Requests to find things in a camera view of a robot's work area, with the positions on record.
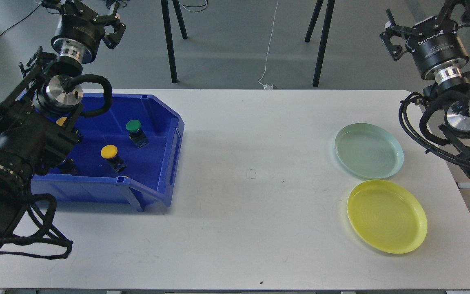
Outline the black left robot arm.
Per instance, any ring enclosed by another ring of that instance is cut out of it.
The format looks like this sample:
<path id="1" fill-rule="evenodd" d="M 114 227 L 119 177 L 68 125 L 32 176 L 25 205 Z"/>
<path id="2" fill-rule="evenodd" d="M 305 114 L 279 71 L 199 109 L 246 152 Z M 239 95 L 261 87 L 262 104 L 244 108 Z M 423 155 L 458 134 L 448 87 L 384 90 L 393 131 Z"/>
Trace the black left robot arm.
<path id="1" fill-rule="evenodd" d="M 69 163 L 79 141 L 79 118 L 103 115 L 112 106 L 112 86 L 101 75 L 82 74 L 95 61 L 100 43 L 114 49 L 125 32 L 117 14 L 121 4 L 110 2 L 100 15 L 80 0 L 42 0 L 60 22 L 51 39 L 53 53 L 39 47 L 26 66 L 22 81 L 0 103 L 0 255 L 7 244 L 54 245 L 55 255 L 17 252 L 17 256 L 66 259 L 73 242 L 53 225 L 57 202 L 51 194 L 34 195 L 31 180 Z"/>

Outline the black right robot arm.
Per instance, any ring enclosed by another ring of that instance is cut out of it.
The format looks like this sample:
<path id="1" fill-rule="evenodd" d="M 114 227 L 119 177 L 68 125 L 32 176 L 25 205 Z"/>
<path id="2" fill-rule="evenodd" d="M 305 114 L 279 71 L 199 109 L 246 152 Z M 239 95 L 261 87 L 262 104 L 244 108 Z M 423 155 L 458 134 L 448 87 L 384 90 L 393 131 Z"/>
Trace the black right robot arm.
<path id="1" fill-rule="evenodd" d="M 411 54 L 420 77 L 433 82 L 401 101 L 403 130 L 426 153 L 459 166 L 470 179 L 470 147 L 462 142 L 470 139 L 470 72 L 461 71 L 470 58 L 458 36 L 460 26 L 451 19 L 457 5 L 465 10 L 462 26 L 470 27 L 470 0 L 446 0 L 438 15 L 411 27 L 396 24 L 387 9 L 380 39 L 394 61 Z"/>

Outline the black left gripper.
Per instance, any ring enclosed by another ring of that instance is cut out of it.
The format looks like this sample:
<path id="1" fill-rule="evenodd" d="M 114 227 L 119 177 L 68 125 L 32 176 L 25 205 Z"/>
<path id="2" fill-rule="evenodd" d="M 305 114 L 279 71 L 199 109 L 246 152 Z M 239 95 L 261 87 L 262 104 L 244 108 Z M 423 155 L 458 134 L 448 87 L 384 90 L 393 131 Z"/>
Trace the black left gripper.
<path id="1" fill-rule="evenodd" d="M 108 49 L 115 49 L 126 30 L 117 13 L 99 16 L 99 13 L 90 8 L 80 8 L 80 0 L 42 0 L 41 6 L 54 9 L 60 14 L 58 26 L 51 39 L 52 48 L 60 53 L 64 41 L 80 43 L 84 46 L 83 64 L 95 61 L 101 40 Z"/>

